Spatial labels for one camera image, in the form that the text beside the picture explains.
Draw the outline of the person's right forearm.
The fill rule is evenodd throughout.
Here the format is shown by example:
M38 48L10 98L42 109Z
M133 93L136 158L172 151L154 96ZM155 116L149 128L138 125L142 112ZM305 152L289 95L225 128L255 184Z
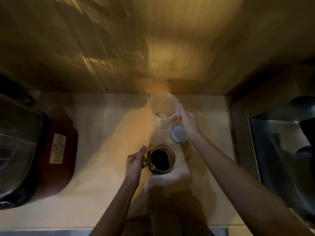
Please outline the person's right forearm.
M315 236L285 202L230 159L199 130L187 135L254 236Z

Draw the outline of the person's right hand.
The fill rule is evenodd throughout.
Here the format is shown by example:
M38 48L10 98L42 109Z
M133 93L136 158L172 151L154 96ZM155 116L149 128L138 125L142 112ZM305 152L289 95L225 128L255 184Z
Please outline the person's right hand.
M177 111L176 117L181 121L186 137L190 142L195 142L200 138L202 133L199 129L197 117L194 114L185 109L185 115L178 115Z

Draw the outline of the steel sink basin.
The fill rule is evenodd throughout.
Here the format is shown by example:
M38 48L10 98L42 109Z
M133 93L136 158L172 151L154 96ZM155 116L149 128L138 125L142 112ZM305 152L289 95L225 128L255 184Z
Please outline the steel sink basin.
M315 97L249 119L260 181L315 228Z

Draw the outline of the person's left hand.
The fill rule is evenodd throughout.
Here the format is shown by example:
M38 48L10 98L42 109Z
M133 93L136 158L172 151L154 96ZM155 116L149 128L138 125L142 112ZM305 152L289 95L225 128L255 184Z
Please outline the person's left hand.
M125 180L139 185L143 162L137 160L137 152L129 155L126 161Z

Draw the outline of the dark red rice cooker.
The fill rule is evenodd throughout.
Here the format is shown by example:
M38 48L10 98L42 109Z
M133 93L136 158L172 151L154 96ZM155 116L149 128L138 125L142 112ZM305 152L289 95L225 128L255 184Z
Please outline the dark red rice cooker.
M0 74L0 210L56 195L74 174L77 130L35 104L23 87Z

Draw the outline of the translucent white plastic jug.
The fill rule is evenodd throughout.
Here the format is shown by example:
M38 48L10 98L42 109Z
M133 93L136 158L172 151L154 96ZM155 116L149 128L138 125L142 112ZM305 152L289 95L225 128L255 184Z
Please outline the translucent white plastic jug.
M155 126L160 129L170 127L179 112L179 101L176 96L167 92L159 92L147 98L147 103Z

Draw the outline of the round white lid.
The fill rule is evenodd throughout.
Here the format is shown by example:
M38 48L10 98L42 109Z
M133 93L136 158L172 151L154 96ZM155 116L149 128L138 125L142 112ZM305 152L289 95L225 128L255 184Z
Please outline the round white lid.
M170 138L174 143L177 144L182 144L187 141L185 131L181 125L175 125L171 127Z

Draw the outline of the glass mug of dark coffee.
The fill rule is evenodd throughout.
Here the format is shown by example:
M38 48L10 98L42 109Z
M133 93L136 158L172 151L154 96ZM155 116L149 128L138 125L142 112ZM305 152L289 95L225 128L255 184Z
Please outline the glass mug of dark coffee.
M147 167L153 175L170 173L175 166L175 154L166 145L159 145L147 151L143 158L142 167Z

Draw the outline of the person's left forearm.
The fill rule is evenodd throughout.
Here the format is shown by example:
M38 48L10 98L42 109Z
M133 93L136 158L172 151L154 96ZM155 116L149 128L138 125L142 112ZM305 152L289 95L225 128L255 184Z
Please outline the person's left forearm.
M140 178L125 177L117 194L89 236L121 236Z

